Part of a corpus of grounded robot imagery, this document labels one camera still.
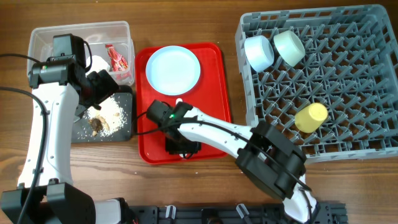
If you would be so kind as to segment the green bowl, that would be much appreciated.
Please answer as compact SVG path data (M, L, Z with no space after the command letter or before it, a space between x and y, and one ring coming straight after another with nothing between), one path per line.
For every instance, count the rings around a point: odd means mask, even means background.
M279 55L291 67L296 66L305 56L303 43L291 30L275 35L274 45Z

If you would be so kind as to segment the light blue bowl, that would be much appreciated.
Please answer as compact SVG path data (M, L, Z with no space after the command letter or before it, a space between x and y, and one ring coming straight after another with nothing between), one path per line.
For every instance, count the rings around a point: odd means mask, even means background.
M250 66L256 72L263 72L274 63L272 45L263 35L247 38L244 49Z

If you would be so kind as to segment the light blue plate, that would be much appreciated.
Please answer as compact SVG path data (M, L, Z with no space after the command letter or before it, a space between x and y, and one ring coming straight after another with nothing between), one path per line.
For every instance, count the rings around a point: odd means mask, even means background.
M146 65L147 81L163 95L177 96L190 91L200 76L197 56L181 46L171 45L156 50Z

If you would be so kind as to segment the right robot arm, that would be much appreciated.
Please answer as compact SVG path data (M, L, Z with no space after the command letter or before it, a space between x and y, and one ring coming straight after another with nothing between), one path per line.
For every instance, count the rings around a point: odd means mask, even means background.
M174 107L155 100L146 117L178 146L203 143L234 157L243 174L261 191L279 199L287 216L312 223L317 200L305 183L305 153L273 125L241 126L211 117L184 102Z

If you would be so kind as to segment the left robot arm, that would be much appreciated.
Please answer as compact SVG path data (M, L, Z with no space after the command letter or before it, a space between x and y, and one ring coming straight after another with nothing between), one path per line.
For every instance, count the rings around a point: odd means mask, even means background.
M75 119L129 87L118 85L93 63L87 41L53 37L53 55L29 72L34 102L25 165L14 190L1 194L1 210L13 223L137 223L123 198L96 202L72 181L70 150Z

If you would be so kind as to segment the red snack wrapper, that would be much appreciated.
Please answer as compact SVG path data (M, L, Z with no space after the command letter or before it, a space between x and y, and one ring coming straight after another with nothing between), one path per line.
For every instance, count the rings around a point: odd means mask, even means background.
M113 72L126 71L125 73L116 74L116 79L125 80L129 78L131 74L128 71L128 62L126 61L126 59L115 50L112 44L106 44L105 47L111 60L112 71Z

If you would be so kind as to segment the yellow cup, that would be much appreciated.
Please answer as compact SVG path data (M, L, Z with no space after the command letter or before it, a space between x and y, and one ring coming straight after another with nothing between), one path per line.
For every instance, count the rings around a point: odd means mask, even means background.
M313 133L327 119L327 108L321 103L312 103L295 115L296 127L304 133Z

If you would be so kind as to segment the pink plastic fork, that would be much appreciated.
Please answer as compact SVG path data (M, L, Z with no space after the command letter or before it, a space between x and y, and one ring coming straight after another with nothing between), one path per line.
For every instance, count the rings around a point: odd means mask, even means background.
M182 102L183 100L181 98L177 98L175 101L175 104L177 105L179 102Z

